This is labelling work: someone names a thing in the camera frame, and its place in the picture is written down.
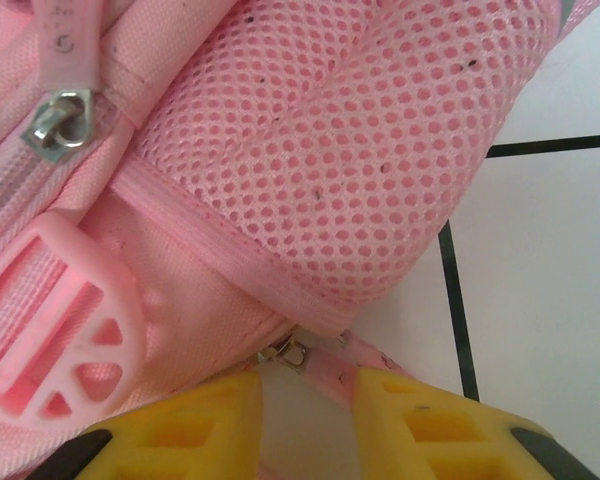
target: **pink backpack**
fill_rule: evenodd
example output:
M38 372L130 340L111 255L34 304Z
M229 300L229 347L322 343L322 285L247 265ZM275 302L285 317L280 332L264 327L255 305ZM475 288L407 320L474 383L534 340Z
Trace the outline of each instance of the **pink backpack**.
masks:
M0 0L0 479L345 331L600 0L32 3Z

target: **metal zipper slider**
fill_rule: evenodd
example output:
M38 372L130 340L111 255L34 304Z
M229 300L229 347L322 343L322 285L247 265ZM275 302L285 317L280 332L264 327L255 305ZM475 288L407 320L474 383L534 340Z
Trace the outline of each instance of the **metal zipper slider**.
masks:
M104 0L33 0L40 81L50 98L21 138L52 163L93 137L103 5Z
M254 363L259 365L269 361L276 361L290 368L298 375L302 375L310 355L311 349L309 347L300 343L293 335L289 335L256 353Z

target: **zipper teeth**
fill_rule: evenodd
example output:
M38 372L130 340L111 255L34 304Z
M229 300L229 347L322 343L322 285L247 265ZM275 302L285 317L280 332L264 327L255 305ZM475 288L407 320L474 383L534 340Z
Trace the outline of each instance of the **zipper teeth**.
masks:
M41 159L22 143L19 137L22 125L3 142L0 146L0 253L53 201L73 170L108 136L117 119L115 112L108 100L98 98L95 105L97 138L59 165Z

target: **pink mesh pocket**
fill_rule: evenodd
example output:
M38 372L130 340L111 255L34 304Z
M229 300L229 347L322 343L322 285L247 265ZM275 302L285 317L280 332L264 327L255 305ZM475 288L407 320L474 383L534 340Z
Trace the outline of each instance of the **pink mesh pocket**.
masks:
M208 222L229 221L250 239L236 250L268 252L272 269L288 268L288 282L342 322L300 318L285 300L274 308L336 332L402 278L449 217L556 43L560 9L552 0L240 2L133 150L210 207Z

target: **white floor tile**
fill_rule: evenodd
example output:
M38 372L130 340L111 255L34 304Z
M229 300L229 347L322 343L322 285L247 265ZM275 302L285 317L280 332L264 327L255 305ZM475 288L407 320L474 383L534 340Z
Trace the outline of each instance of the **white floor tile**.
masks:
M600 7L545 59L495 143L600 135Z
M482 400L600 475L600 150L488 160L451 225Z
M423 381L462 392L437 243L391 295L361 312L354 330ZM265 463L286 480L360 478L351 416L286 369L264 381Z

